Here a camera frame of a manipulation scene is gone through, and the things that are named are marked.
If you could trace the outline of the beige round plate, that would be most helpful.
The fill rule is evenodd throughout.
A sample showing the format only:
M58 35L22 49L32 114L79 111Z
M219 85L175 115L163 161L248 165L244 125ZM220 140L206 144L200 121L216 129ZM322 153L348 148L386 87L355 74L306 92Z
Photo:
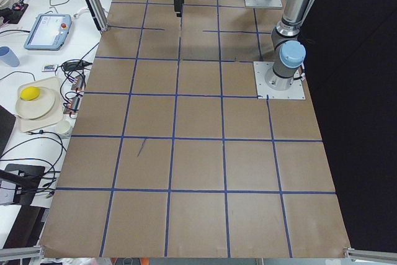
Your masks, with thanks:
M32 101L18 99L17 115L24 119L36 119L48 113L55 103L55 93L48 88L40 88L40 96Z

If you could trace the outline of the blue teach pendant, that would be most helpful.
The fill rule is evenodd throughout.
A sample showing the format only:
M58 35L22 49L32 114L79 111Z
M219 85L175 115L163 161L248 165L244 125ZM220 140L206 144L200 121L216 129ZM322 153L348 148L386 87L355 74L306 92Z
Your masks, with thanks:
M72 24L69 14L39 14L27 37L27 50L57 51L64 44Z

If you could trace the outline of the yellow lemon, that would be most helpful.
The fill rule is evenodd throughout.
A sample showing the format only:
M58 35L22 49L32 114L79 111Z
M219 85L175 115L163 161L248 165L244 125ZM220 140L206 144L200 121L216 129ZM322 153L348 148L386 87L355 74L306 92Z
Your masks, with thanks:
M32 101L40 96L40 88L29 86L21 90L20 98L24 101Z

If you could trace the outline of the light blue plastic cup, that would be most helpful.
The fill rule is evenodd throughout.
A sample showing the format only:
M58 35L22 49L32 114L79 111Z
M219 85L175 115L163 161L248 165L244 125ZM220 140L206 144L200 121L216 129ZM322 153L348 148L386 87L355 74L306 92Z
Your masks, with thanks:
M11 67L18 67L20 65L20 61L16 54L7 46L0 47L0 59Z

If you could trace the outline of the beige tray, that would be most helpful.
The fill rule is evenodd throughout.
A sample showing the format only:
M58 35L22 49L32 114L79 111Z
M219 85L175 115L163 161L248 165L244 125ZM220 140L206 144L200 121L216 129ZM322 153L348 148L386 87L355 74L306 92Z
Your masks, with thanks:
M40 95L31 101L21 99L21 92L31 86L39 88ZM17 90L15 110L18 128L23 133L54 125L63 120L60 80L57 77L50 77L21 85Z

